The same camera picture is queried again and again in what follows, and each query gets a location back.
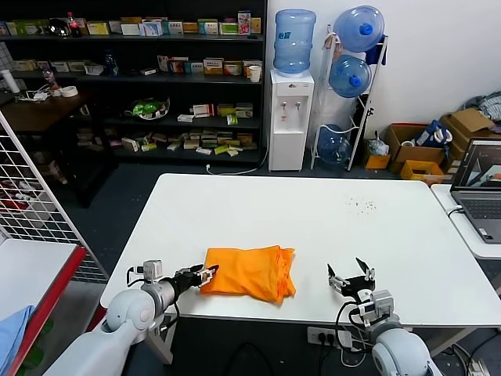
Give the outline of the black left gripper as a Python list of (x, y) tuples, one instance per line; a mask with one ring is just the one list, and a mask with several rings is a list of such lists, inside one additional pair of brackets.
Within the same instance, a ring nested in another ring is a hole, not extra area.
[(204, 268), (203, 264), (190, 266), (189, 270), (178, 271), (173, 277), (173, 286), (176, 292), (185, 292), (191, 287), (200, 287), (212, 281), (219, 265)]

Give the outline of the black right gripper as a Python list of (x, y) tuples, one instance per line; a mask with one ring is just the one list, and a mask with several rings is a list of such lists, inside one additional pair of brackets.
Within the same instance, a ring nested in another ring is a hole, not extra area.
[(343, 279), (333, 271), (330, 264), (327, 264), (328, 283), (336, 292), (344, 297), (353, 298), (354, 300), (369, 300), (376, 287), (375, 269), (369, 267), (360, 258), (356, 258), (355, 260), (365, 276)]

